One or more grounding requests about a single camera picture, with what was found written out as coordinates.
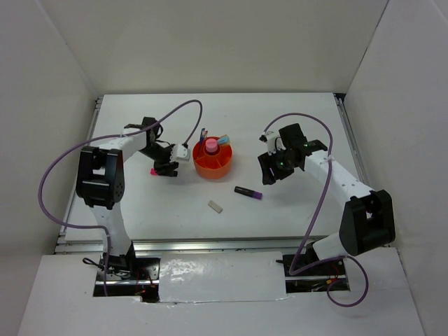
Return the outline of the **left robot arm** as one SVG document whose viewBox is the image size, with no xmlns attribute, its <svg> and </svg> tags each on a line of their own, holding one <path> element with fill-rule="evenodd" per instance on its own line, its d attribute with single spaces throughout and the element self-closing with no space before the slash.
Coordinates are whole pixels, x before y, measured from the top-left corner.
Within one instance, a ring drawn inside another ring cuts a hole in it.
<svg viewBox="0 0 448 336">
<path fill-rule="evenodd" d="M 145 117 L 141 124 L 128 124 L 122 137 L 100 146 L 81 149 L 76 180 L 76 194 L 90 208 L 98 226 L 106 228 L 103 236 L 104 262 L 122 279 L 131 279 L 138 271 L 134 245 L 129 238 L 120 202 L 125 194 L 124 163 L 135 153 L 153 160 L 158 176 L 176 177 L 179 168 L 174 160 L 174 144 L 161 146 L 162 126 L 155 118 Z"/>
</svg>

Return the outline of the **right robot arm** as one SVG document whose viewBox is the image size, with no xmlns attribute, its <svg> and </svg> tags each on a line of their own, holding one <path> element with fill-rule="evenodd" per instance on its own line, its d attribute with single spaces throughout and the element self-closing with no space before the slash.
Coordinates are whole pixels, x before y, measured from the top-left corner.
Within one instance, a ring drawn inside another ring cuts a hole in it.
<svg viewBox="0 0 448 336">
<path fill-rule="evenodd" d="M 260 140 L 267 152 L 259 155 L 262 182 L 273 185 L 296 169 L 323 184 L 342 207 L 338 232 L 311 243 L 305 265 L 312 274 L 322 274 L 330 258 L 358 256 L 390 244 L 396 238 L 393 202 L 385 190 L 374 190 L 332 158 L 329 147 L 319 140 L 308 140 L 295 123 L 278 132 L 265 131 Z"/>
</svg>

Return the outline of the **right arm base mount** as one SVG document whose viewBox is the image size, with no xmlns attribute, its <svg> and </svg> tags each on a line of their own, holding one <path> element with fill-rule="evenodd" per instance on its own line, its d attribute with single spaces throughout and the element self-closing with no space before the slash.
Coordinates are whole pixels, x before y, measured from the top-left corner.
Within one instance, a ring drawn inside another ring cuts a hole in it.
<svg viewBox="0 0 448 336">
<path fill-rule="evenodd" d="M 311 267 L 297 275 L 291 275 L 289 269 L 294 254 L 283 254 L 276 263 L 283 266 L 287 293 L 326 292 L 333 284 L 331 291 L 349 290 L 346 269 L 341 260 L 325 262 Z"/>
</svg>

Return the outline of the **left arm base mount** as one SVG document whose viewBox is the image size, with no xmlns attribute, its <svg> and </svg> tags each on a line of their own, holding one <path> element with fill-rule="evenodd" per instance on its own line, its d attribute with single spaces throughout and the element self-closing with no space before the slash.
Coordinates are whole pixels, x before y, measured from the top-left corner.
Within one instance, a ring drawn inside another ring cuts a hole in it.
<svg viewBox="0 0 448 336">
<path fill-rule="evenodd" d="M 141 298 L 142 302 L 156 303 L 160 301 L 160 258 L 138 258 L 131 248 L 126 255 L 111 255 L 105 265 L 105 255 L 98 261 L 85 257 L 83 264 L 95 267 L 93 295 L 100 297 Z"/>
</svg>

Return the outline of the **blue pen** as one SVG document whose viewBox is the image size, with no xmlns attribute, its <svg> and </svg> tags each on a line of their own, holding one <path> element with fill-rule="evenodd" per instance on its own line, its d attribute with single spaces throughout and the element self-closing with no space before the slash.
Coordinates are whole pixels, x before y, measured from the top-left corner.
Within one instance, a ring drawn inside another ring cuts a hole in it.
<svg viewBox="0 0 448 336">
<path fill-rule="evenodd" d="M 200 138 L 199 138 L 199 143 L 202 144 L 204 138 L 206 137 L 206 129 L 205 127 L 201 129 L 201 133 L 200 133 Z"/>
</svg>

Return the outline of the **blue clear highlighter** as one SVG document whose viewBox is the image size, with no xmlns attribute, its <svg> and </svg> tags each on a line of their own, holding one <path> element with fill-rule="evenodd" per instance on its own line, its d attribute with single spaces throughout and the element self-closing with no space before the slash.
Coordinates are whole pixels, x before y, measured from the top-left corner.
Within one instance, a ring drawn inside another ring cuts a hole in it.
<svg viewBox="0 0 448 336">
<path fill-rule="evenodd" d="M 230 145 L 230 138 L 229 139 L 218 139 L 217 141 L 219 146 L 229 146 Z"/>
</svg>

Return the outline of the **pink black highlighter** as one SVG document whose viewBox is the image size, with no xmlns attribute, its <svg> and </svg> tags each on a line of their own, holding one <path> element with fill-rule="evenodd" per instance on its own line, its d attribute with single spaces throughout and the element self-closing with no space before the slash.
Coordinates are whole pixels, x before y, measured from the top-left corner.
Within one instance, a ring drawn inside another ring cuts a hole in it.
<svg viewBox="0 0 448 336">
<path fill-rule="evenodd" d="M 152 168 L 150 170 L 150 174 L 153 176 L 167 176 L 167 177 L 177 177 L 178 172 L 173 169 L 162 169 L 162 170 L 156 170 Z"/>
</svg>

